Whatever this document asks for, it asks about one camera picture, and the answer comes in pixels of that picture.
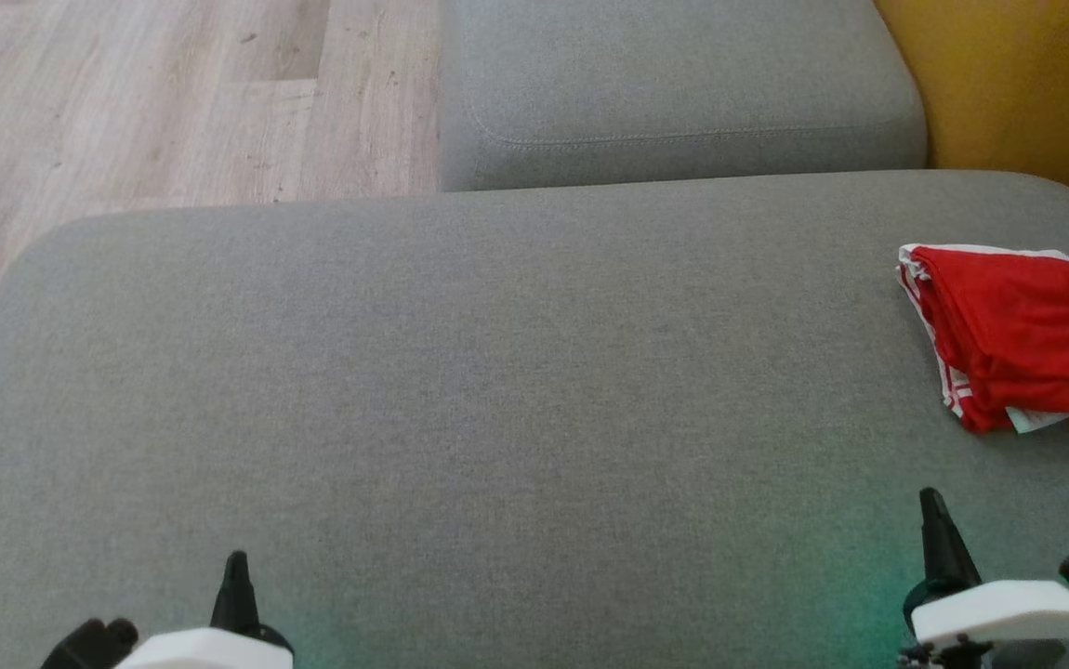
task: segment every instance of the red cloth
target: red cloth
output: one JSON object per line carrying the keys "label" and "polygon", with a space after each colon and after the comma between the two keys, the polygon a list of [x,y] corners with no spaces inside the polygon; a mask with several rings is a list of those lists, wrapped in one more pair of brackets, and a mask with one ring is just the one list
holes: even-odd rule
{"label": "red cloth", "polygon": [[1067,255],[912,245],[899,258],[940,359],[945,403],[966,429],[1013,426],[1017,409],[1069,415]]}

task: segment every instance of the white robot part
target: white robot part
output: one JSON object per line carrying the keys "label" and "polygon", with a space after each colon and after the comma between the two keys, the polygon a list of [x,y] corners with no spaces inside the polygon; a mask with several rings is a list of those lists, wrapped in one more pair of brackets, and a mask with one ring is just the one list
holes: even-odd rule
{"label": "white robot part", "polygon": [[288,649],[215,627],[146,639],[118,669],[292,669]]}
{"label": "white robot part", "polygon": [[918,643],[1069,639],[1069,589],[1054,580],[993,580],[914,609]]}

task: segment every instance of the gray sofa seat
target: gray sofa seat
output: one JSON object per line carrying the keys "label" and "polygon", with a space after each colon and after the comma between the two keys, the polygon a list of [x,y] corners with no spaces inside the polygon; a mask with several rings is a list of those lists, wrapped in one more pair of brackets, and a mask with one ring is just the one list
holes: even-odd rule
{"label": "gray sofa seat", "polygon": [[181,209],[0,289],[0,668],[203,625],[229,550],[327,666],[890,666],[940,487],[1069,554],[1069,423],[977,438],[905,242],[1060,247],[1069,189],[895,171]]}
{"label": "gray sofa seat", "polygon": [[871,0],[450,0],[445,190],[924,167]]}

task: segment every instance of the white tag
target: white tag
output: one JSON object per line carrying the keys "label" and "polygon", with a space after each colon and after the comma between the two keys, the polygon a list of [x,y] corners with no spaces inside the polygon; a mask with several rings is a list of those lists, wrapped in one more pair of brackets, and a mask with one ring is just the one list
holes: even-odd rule
{"label": "white tag", "polygon": [[1024,408],[1006,407],[1009,420],[1014,424],[1019,435],[1041,430],[1049,424],[1055,424],[1060,420],[1069,419],[1069,414],[1050,414],[1045,410],[1028,410]]}

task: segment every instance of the mustard yellow backrest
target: mustard yellow backrest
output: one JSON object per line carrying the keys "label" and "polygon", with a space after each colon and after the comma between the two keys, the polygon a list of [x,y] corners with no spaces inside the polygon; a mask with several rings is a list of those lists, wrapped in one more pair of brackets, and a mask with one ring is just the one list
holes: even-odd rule
{"label": "mustard yellow backrest", "polygon": [[874,0],[923,94],[930,166],[1069,186],[1069,0]]}

